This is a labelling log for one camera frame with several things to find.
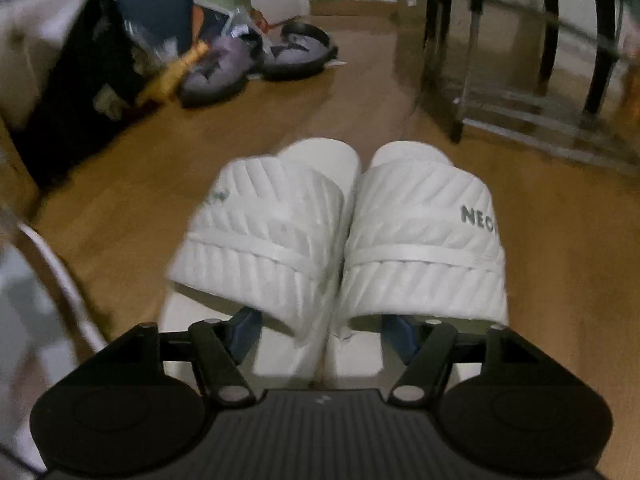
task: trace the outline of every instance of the wooden floor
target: wooden floor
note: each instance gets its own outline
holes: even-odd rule
[[[251,82],[201,111],[167,106],[50,196],[36,226],[83,283],[110,336],[151,320],[164,270],[220,167],[303,137],[350,143],[366,164],[385,142],[444,150],[492,190],[514,329],[596,388],[615,416],[601,461],[640,478],[638,181],[472,129],[450,144],[415,107],[420,38],[382,18],[322,17],[347,65],[312,80]]]

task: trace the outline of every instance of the silver screw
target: silver screw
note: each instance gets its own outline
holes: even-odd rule
[[[402,402],[415,402],[424,397],[424,390],[419,386],[412,386],[405,384],[404,386],[398,386],[393,390],[392,395]]]
[[[225,402],[241,402],[251,395],[244,386],[222,386],[218,390],[218,396]]]

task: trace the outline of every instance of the metal frame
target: metal frame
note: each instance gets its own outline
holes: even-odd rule
[[[615,41],[610,41],[602,36],[594,36],[583,30],[558,19],[557,16],[544,11],[538,11],[522,6],[515,2],[503,0],[466,0],[469,2],[471,12],[471,24],[469,27],[469,40],[466,57],[463,61],[465,75],[462,81],[455,81],[442,76],[446,50],[446,34],[443,35],[443,6],[450,0],[429,0],[437,5],[436,31],[434,37],[427,44],[425,64],[423,71],[423,84],[435,86],[441,94],[451,103],[454,124],[449,133],[452,142],[460,142],[462,139],[463,125],[474,126],[498,136],[511,140],[517,140],[527,146],[532,146],[551,155],[595,166],[613,168],[623,173],[636,175],[640,173],[640,156],[622,139],[613,137],[603,130],[603,124],[597,115],[586,112],[570,110],[559,105],[551,98],[545,96],[518,92],[493,82],[477,82],[474,80],[474,56],[478,47],[478,37],[483,7],[490,5],[502,9],[514,10],[523,14],[535,15],[545,20],[547,25],[554,25],[567,31],[579,39],[597,46],[599,50],[615,56],[616,60],[622,60],[629,64],[638,64],[618,49],[618,40],[622,28],[623,2],[619,1],[619,12],[615,30]],[[605,87],[606,95],[609,81]],[[509,105],[497,105],[491,99],[502,99],[507,102],[519,102],[527,106],[538,107],[539,113],[523,112]],[[548,140],[517,131],[512,128],[493,124],[487,120],[479,120],[473,116],[473,110],[490,112],[502,118],[516,119],[535,126],[541,126],[564,137],[576,139],[587,147],[568,148],[559,146]]]

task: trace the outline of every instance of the white slide sandal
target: white slide sandal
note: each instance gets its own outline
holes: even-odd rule
[[[307,386],[326,343],[359,174],[353,148],[333,139],[227,164],[170,267],[160,330],[255,308],[262,331],[239,367],[245,379],[257,394]],[[190,368],[165,366],[194,384]]]
[[[491,194],[420,142],[377,150],[358,186],[324,362],[328,387],[388,394],[404,365],[383,341],[384,314],[447,320],[464,332],[508,323]],[[477,373],[479,365],[464,364],[452,376]]]

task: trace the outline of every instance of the black bag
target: black bag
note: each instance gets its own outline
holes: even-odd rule
[[[87,0],[25,129],[12,139],[41,189],[66,179],[126,126],[144,80],[113,0]]]

